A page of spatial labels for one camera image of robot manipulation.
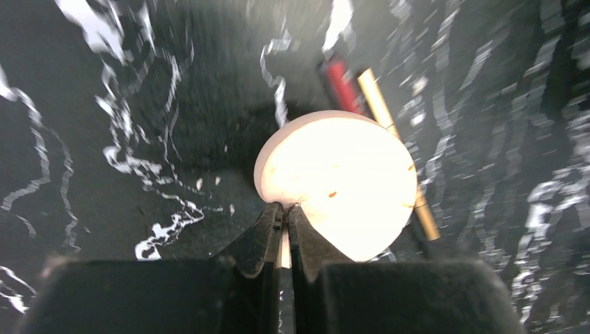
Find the gold makeup pencil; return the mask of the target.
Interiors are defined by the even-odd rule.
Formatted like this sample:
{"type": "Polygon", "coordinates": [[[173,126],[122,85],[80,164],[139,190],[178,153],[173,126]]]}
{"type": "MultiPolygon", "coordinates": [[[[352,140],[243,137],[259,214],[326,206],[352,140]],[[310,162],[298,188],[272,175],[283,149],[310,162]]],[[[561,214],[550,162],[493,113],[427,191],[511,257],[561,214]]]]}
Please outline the gold makeup pencil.
{"type": "MultiPolygon", "coordinates": [[[[400,142],[403,142],[381,89],[377,84],[373,70],[367,68],[362,71],[357,77],[357,82],[375,121],[388,130],[400,142]]],[[[413,208],[427,240],[438,240],[440,238],[438,226],[436,225],[424,192],[419,186],[416,190],[415,204],[413,205],[413,208]]]]}

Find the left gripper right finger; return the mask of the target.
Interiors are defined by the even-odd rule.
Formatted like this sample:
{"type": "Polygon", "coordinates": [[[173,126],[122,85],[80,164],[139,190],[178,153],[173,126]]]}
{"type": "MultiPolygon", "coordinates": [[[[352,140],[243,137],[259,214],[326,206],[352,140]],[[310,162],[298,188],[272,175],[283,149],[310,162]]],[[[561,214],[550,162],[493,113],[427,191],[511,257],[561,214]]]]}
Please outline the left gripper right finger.
{"type": "Polygon", "coordinates": [[[479,260],[353,262],[299,205],[287,214],[297,333],[524,333],[479,260]]]}

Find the large round pink compact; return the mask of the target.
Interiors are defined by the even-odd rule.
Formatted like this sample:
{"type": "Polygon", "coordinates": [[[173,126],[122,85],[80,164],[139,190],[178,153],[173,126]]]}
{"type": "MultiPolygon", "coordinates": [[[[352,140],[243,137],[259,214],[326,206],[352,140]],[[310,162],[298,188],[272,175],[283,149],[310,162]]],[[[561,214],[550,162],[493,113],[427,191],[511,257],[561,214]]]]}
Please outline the large round pink compact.
{"type": "Polygon", "coordinates": [[[280,128],[262,146],[253,180],[263,201],[299,205],[311,226],[356,262],[397,239],[417,195],[405,145],[377,122],[336,110],[280,128]]]}

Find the red and black makeup pen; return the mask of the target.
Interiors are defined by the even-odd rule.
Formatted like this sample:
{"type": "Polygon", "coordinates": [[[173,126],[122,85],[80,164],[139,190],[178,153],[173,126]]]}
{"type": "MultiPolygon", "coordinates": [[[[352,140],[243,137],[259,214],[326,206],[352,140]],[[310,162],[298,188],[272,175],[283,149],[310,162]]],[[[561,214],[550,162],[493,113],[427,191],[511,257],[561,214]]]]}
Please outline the red and black makeup pen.
{"type": "Polygon", "coordinates": [[[356,78],[340,57],[325,57],[318,70],[331,101],[339,110],[367,115],[356,78]]]}

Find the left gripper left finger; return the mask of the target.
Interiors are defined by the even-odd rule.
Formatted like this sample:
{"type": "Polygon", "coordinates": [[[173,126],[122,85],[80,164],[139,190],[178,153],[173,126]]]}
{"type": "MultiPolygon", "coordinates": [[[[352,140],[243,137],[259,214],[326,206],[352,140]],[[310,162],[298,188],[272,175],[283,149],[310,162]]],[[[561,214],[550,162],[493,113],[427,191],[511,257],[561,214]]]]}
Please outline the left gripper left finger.
{"type": "Polygon", "coordinates": [[[283,208],[207,260],[56,264],[20,333],[276,333],[283,208]]]}

